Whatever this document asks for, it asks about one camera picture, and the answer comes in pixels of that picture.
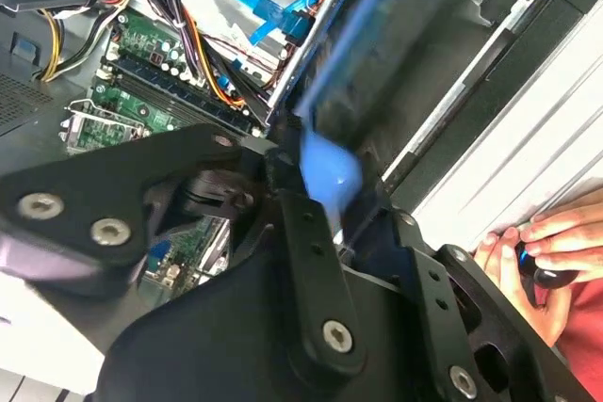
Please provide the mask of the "person's right hand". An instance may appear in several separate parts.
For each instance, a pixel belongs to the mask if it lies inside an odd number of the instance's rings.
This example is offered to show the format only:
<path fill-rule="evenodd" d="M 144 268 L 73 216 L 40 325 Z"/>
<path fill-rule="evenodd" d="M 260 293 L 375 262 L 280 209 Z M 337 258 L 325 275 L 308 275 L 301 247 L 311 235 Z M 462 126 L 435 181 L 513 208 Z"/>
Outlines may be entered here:
<path fill-rule="evenodd" d="M 531 219 L 520 233 L 528 255 L 549 271 L 576 271 L 577 281 L 602 277 L 602 190 Z"/>

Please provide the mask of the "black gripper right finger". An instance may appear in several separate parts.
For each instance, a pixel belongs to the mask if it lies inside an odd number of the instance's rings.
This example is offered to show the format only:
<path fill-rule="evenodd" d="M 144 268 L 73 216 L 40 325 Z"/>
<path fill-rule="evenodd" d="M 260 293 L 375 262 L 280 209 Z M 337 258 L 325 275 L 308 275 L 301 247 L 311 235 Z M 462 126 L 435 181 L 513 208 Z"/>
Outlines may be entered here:
<path fill-rule="evenodd" d="M 456 246 L 431 249 L 382 185 L 357 199 L 357 269 L 410 302 L 421 396 L 442 401 L 589 401 L 544 330 Z"/>

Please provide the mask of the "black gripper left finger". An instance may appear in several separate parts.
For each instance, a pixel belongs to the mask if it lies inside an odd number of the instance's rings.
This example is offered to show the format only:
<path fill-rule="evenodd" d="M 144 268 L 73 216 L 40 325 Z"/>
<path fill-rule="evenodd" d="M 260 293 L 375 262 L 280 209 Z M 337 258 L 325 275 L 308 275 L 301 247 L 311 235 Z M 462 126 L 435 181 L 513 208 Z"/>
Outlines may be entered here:
<path fill-rule="evenodd" d="M 158 237 L 205 215 L 231 223 L 236 260 L 226 271 L 294 227 L 333 245 L 302 178 L 310 138 L 290 126 L 258 152 L 197 124 L 6 175 L 1 267 L 93 302 L 124 295 Z"/>

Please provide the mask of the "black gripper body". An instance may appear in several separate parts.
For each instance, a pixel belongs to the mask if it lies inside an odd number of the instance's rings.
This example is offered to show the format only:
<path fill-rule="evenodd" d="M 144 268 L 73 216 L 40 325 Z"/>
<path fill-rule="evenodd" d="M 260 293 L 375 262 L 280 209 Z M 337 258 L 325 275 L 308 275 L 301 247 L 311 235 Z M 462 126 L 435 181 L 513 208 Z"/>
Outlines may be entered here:
<path fill-rule="evenodd" d="M 95 401 L 427 401 L 400 289 L 294 227 L 147 314 L 110 349 Z"/>

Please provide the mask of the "person's left hand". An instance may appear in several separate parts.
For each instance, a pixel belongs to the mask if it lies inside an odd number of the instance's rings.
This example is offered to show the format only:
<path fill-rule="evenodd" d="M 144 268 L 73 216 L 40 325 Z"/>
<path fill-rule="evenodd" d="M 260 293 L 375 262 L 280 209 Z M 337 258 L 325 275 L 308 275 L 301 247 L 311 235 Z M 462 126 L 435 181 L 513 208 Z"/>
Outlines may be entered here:
<path fill-rule="evenodd" d="M 518 242 L 515 227 L 502 235 L 489 233 L 476 247 L 473 259 L 540 338 L 553 347 L 567 324 L 572 291 L 570 287 L 554 289 L 547 293 L 544 304 L 534 306 L 520 279 L 514 250 Z"/>

